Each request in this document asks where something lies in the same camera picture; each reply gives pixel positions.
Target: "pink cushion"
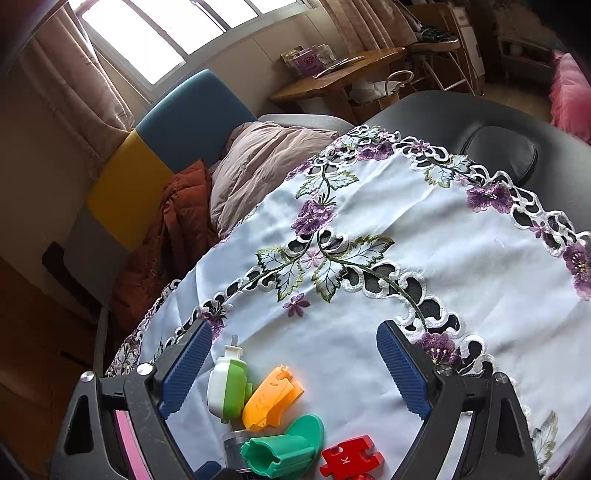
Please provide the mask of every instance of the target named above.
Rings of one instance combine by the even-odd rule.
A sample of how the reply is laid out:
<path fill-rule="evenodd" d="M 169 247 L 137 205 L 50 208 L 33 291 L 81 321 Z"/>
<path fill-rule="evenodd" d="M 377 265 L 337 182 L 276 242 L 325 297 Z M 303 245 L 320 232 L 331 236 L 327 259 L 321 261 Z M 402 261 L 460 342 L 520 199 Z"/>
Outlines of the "pink cushion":
<path fill-rule="evenodd" d="M 554 52 L 552 125 L 591 144 L 591 87 L 570 53 Z"/>

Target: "purple box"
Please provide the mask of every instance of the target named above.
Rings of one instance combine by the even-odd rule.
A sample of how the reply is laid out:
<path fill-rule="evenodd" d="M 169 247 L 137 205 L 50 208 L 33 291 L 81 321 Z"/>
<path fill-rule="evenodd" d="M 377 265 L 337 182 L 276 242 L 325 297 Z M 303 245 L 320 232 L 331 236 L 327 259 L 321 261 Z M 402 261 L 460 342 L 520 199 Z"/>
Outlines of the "purple box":
<path fill-rule="evenodd" d="M 293 62 L 304 77 L 315 75 L 324 70 L 324 64 L 314 50 L 304 50 L 293 59 Z"/>

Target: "brown blanket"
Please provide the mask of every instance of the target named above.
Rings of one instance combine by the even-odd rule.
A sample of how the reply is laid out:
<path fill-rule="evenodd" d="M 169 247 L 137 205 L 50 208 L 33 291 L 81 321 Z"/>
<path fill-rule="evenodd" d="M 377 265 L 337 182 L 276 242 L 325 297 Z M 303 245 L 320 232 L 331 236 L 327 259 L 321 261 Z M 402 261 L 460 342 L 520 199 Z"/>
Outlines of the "brown blanket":
<path fill-rule="evenodd" d="M 130 334 L 163 288 L 182 279 L 218 242 L 209 219 L 211 191 L 211 177 L 202 160 L 165 186 L 158 216 L 113 287 L 110 307 L 119 335 Z"/>

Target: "orange plastic toy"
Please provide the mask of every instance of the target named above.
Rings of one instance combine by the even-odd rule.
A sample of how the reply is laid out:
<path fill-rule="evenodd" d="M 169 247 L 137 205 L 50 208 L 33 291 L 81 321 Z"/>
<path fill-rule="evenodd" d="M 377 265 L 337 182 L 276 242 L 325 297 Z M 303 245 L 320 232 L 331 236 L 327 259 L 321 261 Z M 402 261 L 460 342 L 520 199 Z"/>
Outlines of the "orange plastic toy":
<path fill-rule="evenodd" d="M 278 427 L 281 414 L 302 395 L 304 389 L 293 380 L 290 369 L 276 367 L 253 393 L 242 410 L 242 422 L 248 430 Z"/>

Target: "stool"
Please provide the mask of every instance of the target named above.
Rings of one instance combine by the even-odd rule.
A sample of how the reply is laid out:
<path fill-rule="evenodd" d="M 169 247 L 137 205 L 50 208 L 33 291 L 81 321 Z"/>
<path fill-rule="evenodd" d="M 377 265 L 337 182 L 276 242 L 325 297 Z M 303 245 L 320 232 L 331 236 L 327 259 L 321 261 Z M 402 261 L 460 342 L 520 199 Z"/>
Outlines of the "stool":
<path fill-rule="evenodd" d="M 411 85 L 414 85 L 415 83 L 424 80 L 425 78 L 427 78 L 427 74 L 429 74 L 433 78 L 433 80 L 435 80 L 437 86 L 444 92 L 447 92 L 448 90 L 451 90 L 452 88 L 457 87 L 462 83 L 465 83 L 470 89 L 471 94 L 476 96 L 474 90 L 472 89 L 472 85 L 470 85 L 470 81 L 468 81 L 466 75 L 464 75 L 464 72 L 460 68 L 455 56 L 452 53 L 452 51 L 457 50 L 458 48 L 460 48 L 460 46 L 462 45 L 460 44 L 460 41 L 458 39 L 436 43 L 419 42 L 407 46 L 406 48 L 410 51 L 411 58 L 414 59 L 418 57 L 421 61 L 421 65 L 423 66 L 423 70 L 425 72 L 425 75 L 411 82 Z M 441 54 L 442 56 L 448 57 L 452 60 L 453 64 L 457 68 L 458 73 L 460 74 L 461 79 L 459 81 L 457 81 L 456 83 L 452 83 L 447 87 L 443 86 L 441 80 L 439 80 L 439 77 L 437 76 L 437 73 L 435 73 L 435 70 L 433 70 L 431 63 L 427 60 L 427 58 L 429 58 L 429 60 L 432 60 L 433 56 L 436 54 Z"/>

